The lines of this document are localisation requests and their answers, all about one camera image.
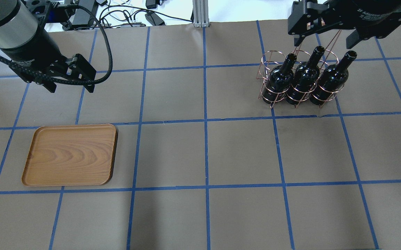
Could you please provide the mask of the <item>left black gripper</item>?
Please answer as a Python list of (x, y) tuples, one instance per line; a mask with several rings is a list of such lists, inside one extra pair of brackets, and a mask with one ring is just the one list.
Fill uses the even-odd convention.
[(55, 93), (57, 84), (71, 80), (92, 81), (96, 70), (81, 54), (66, 57), (61, 52), (13, 52), (11, 69), (23, 80), (34, 81)]

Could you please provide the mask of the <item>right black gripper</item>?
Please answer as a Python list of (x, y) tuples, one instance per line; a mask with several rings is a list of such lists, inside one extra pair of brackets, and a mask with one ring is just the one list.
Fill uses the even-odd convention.
[(287, 32), (293, 36), (294, 46), (300, 46), (325, 24), (343, 30), (355, 29), (346, 38), (347, 49), (370, 38), (386, 37), (401, 25), (401, 0), (329, 0), (325, 4), (316, 0), (292, 3)]

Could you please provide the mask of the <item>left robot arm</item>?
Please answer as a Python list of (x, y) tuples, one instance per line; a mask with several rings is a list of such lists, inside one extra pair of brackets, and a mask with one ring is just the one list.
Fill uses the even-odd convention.
[(44, 29), (50, 21), (69, 20), (78, 4), (48, 0), (0, 0), (0, 62), (27, 83), (35, 82), (49, 92), (57, 84), (83, 86), (94, 92), (96, 70), (81, 54), (67, 58)]

